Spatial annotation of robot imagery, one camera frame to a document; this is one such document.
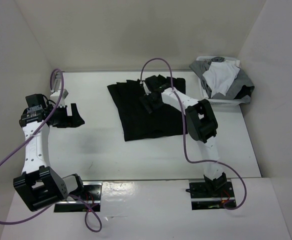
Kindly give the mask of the black pleated skirt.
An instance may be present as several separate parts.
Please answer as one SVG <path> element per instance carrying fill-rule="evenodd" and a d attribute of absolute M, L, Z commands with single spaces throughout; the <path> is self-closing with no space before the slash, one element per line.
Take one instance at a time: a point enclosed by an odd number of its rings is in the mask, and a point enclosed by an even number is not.
<path fill-rule="evenodd" d="M 107 89 L 117 107 L 126 142 L 183 134 L 180 110 L 164 104 L 148 113 L 140 101 L 145 90 L 137 80 L 117 82 Z"/>

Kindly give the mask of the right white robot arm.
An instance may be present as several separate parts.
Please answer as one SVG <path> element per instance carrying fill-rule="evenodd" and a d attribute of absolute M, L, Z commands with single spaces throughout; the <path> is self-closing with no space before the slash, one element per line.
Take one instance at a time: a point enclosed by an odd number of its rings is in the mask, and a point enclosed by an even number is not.
<path fill-rule="evenodd" d="M 161 83 L 155 76 L 139 80 L 145 95 L 140 98 L 148 113 L 169 105 L 182 113 L 185 132 L 197 142 L 202 156 L 205 192 L 216 197 L 227 183 L 227 177 L 218 164 L 216 146 L 217 119 L 208 100 L 198 100 L 172 87 L 171 83 Z"/>

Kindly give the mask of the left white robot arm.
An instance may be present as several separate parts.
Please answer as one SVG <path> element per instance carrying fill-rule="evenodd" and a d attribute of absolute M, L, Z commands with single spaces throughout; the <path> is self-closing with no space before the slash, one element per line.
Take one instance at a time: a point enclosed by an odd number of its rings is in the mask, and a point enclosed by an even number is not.
<path fill-rule="evenodd" d="M 86 188 L 78 174 L 60 177 L 50 166 L 50 128 L 78 128 L 85 121 L 76 103 L 71 103 L 71 115 L 65 106 L 55 107 L 43 94 L 26 96 L 27 108 L 19 124 L 25 136 L 25 160 L 21 176 L 14 178 L 13 187 L 32 212 L 48 207 L 68 196 L 84 197 Z"/>

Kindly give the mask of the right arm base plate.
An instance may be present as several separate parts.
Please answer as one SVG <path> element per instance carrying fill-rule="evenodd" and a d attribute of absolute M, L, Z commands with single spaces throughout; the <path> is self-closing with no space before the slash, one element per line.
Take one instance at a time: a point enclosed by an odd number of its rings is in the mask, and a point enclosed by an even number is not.
<path fill-rule="evenodd" d="M 225 186 L 215 193 L 209 193 L 204 180 L 189 181 L 189 187 L 185 190 L 190 194 L 192 210 L 217 210 L 237 206 L 233 185 L 227 181 Z"/>

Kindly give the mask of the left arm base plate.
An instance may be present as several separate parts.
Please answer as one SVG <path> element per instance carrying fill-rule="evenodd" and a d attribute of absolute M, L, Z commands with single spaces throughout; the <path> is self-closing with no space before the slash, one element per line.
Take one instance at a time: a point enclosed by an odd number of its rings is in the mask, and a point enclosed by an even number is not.
<path fill-rule="evenodd" d="M 84 181 L 84 190 L 79 197 L 85 201 L 95 212 L 101 210 L 102 186 L 101 181 Z M 55 213 L 84 213 L 88 208 L 79 200 L 68 197 L 54 206 Z"/>

